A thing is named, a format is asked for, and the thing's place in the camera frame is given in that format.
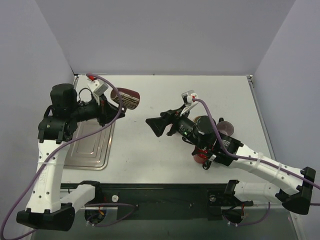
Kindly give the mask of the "brown striped mug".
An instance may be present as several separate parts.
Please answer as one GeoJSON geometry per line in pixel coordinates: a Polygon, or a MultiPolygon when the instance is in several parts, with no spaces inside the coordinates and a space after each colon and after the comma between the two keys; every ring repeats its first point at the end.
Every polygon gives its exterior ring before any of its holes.
{"type": "MultiPolygon", "coordinates": [[[[141,96],[138,92],[121,87],[118,87],[117,91],[121,96],[123,108],[126,108],[127,110],[135,110],[138,107],[141,100],[141,96]]],[[[118,105],[120,104],[119,95],[116,93],[114,89],[110,92],[111,100],[117,103],[118,105]]]]}

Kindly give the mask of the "red mug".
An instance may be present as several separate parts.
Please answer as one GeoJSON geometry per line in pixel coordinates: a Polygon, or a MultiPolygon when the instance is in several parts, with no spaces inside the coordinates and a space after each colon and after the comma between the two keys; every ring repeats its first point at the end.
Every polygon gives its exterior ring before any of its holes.
{"type": "Polygon", "coordinates": [[[211,167],[211,162],[209,161],[207,150],[202,150],[195,147],[191,155],[193,156],[195,162],[197,162],[198,164],[202,164],[202,168],[204,170],[208,170],[211,167]]]}

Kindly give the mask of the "lavender mug with black handle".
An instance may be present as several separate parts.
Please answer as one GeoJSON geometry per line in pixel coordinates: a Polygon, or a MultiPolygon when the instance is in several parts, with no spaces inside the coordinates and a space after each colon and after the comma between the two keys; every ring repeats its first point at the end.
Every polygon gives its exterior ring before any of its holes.
{"type": "Polygon", "coordinates": [[[226,121],[223,117],[219,118],[216,127],[220,133],[226,136],[232,136],[235,131],[234,126],[229,121],[226,121]]]}

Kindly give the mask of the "pink mug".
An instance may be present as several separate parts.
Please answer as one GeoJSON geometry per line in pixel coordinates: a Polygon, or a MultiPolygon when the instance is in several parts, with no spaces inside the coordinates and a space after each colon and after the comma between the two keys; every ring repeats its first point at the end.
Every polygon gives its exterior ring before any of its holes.
{"type": "Polygon", "coordinates": [[[169,131],[171,131],[172,130],[172,128],[174,127],[174,125],[173,124],[169,124],[169,131]]]}

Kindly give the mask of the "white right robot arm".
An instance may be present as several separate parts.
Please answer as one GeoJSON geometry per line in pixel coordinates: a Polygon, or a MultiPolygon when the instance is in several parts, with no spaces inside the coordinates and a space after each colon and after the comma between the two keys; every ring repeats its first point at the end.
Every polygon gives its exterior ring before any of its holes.
{"type": "Polygon", "coordinates": [[[163,135],[167,126],[171,127],[167,136],[180,134],[184,142],[194,146],[192,156],[204,170],[218,163],[265,180],[265,183],[230,180],[223,192],[226,203],[270,202],[296,214],[309,213],[316,176],[313,168],[294,168],[270,159],[239,140],[215,131],[213,120],[206,115],[189,119],[189,113],[182,107],[162,112],[145,122],[157,137],[163,135]]]}

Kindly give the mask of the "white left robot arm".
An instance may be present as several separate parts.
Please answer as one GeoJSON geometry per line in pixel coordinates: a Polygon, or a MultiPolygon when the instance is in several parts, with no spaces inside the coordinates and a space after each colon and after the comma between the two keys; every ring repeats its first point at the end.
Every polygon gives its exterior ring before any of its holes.
{"type": "Polygon", "coordinates": [[[89,203],[99,205],[103,193],[97,181],[83,181],[66,197],[60,197],[65,160],[78,123],[96,119],[107,128],[118,118],[125,116],[119,90],[112,93],[118,98],[118,106],[108,103],[103,92],[97,94],[98,86],[91,88],[91,100],[80,102],[70,83],[52,87],[51,105],[38,125],[38,166],[28,189],[32,190],[24,210],[16,215],[17,223],[36,230],[68,231],[77,211],[89,203]]]}

